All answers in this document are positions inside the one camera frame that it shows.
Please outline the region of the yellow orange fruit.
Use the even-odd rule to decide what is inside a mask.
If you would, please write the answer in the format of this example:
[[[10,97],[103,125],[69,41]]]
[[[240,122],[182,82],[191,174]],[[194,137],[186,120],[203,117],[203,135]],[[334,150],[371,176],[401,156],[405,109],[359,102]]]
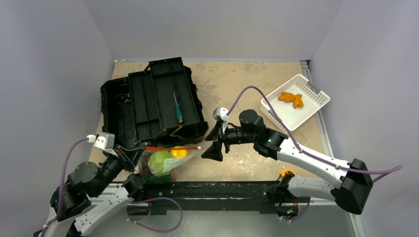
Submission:
[[[170,150],[170,154],[173,158],[185,158],[188,156],[188,150],[182,146],[176,146]]]

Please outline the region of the orange carrot pieces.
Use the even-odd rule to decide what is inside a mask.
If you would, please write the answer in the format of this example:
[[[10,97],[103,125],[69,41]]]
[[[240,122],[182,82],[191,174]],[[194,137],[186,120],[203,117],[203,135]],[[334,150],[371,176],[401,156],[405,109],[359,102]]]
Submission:
[[[292,103],[294,109],[302,108],[304,106],[304,103],[302,101],[302,94],[282,92],[281,95],[278,97],[278,100],[286,103]]]

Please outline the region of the black toolbox tray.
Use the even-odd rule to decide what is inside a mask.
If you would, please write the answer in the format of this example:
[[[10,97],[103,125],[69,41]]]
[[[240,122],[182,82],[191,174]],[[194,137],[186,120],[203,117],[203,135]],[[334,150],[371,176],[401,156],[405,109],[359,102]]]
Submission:
[[[153,134],[203,121],[190,74],[181,57],[151,61],[146,70],[130,73],[128,78],[137,132]],[[182,124],[176,119],[173,92],[183,113]]]

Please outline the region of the white plastic basket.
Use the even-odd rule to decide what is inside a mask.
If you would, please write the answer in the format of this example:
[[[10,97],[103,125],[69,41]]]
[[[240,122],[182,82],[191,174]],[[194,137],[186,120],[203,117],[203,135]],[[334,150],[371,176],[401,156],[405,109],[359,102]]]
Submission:
[[[330,101],[325,92],[315,92],[313,88],[314,85],[306,77],[297,74],[273,90],[265,99],[261,99],[260,110],[283,133],[286,133],[287,129],[292,132]],[[283,92],[301,94],[303,107],[294,108],[291,103],[280,101],[279,96]]]

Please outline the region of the clear zip bag orange zipper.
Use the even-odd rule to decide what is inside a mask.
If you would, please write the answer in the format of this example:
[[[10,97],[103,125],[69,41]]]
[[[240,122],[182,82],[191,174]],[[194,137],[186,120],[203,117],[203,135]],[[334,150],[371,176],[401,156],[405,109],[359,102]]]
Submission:
[[[200,149],[200,146],[146,147],[134,168],[134,173],[139,174],[145,183],[149,184],[172,182],[176,179],[177,168],[188,162]]]

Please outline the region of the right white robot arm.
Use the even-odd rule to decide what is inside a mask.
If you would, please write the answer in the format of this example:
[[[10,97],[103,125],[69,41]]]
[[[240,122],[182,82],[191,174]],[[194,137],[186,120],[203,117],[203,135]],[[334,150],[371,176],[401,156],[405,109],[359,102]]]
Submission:
[[[290,163],[317,175],[317,178],[298,175],[283,178],[277,188],[280,199],[322,198],[335,202],[349,213],[362,214],[373,187],[363,161],[332,158],[296,143],[290,136],[268,128],[255,110],[242,111],[240,126],[229,128],[226,113],[223,107],[214,110],[216,124],[205,138],[212,145],[202,153],[202,158],[222,162],[222,148],[228,153],[231,145],[252,143],[253,149],[263,157]]]

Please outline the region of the black plastic toolbox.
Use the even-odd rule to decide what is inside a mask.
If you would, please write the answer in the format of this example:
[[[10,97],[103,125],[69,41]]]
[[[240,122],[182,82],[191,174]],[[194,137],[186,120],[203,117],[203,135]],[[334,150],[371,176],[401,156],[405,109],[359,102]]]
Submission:
[[[197,96],[197,87],[192,81],[192,71],[188,67],[186,67],[186,70],[190,74],[190,82],[196,92],[202,122],[195,126],[180,125],[174,130],[162,130],[153,134],[137,132],[133,119],[130,85],[127,76],[109,80],[101,87],[101,112],[104,116],[102,130],[114,134],[115,143],[129,149],[134,148],[140,142],[161,143],[166,147],[201,142],[209,125],[202,113],[203,106]]]

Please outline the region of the aluminium frame rail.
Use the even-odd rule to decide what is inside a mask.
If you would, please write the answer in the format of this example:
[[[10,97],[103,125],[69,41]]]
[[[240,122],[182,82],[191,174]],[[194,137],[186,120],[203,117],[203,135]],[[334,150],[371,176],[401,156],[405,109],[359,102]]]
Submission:
[[[275,213],[282,203],[308,202],[309,197],[336,201],[337,189],[320,178],[295,176],[280,181],[145,182],[131,174],[115,187],[105,207],[145,202],[153,215],[181,208],[197,211],[259,211]]]

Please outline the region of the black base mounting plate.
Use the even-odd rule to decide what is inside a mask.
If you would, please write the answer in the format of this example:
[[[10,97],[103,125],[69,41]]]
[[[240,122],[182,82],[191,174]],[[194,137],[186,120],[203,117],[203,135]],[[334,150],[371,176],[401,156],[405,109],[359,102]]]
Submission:
[[[134,202],[126,210],[130,216],[165,215],[169,210],[256,211],[295,217],[308,197],[294,197],[278,181],[170,182],[140,184]]]

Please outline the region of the green cabbage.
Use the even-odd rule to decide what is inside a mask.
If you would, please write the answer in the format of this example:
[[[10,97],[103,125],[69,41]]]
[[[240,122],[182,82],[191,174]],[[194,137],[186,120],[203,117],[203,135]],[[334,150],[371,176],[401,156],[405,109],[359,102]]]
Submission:
[[[155,176],[165,176],[177,168],[184,158],[173,158],[169,151],[157,151],[148,161],[150,171]]]

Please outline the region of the orange emergency button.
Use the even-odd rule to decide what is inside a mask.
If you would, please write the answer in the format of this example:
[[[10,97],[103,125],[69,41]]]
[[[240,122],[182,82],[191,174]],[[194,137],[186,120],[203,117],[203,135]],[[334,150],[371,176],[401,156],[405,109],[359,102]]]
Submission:
[[[291,170],[291,169],[284,169],[284,170],[282,170],[282,171],[281,171],[281,173],[280,173],[280,178],[282,179],[282,178],[284,178],[286,175],[292,175],[292,176],[295,176],[295,172],[294,172],[293,170]]]

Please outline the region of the green cucumber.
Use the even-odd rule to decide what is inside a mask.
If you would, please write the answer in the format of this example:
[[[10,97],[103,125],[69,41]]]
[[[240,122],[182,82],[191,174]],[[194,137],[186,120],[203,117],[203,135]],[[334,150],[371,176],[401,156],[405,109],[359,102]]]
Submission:
[[[160,177],[155,176],[155,175],[150,175],[150,176],[145,176],[143,179],[146,183],[160,185],[160,184],[172,182],[173,176],[170,174],[165,175],[165,176],[160,176]]]

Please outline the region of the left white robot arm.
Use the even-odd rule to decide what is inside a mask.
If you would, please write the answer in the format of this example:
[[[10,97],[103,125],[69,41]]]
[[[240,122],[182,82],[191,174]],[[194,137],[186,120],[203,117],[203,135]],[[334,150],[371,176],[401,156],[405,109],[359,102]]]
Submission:
[[[122,170],[134,171],[143,149],[130,151],[129,160],[117,150],[116,155],[107,155],[103,163],[83,162],[59,187],[50,200],[47,223],[34,233],[36,237],[87,237],[107,218],[113,216],[130,202],[141,202],[147,197],[147,188],[141,175],[131,174],[107,199],[93,209],[90,198],[99,197]]]

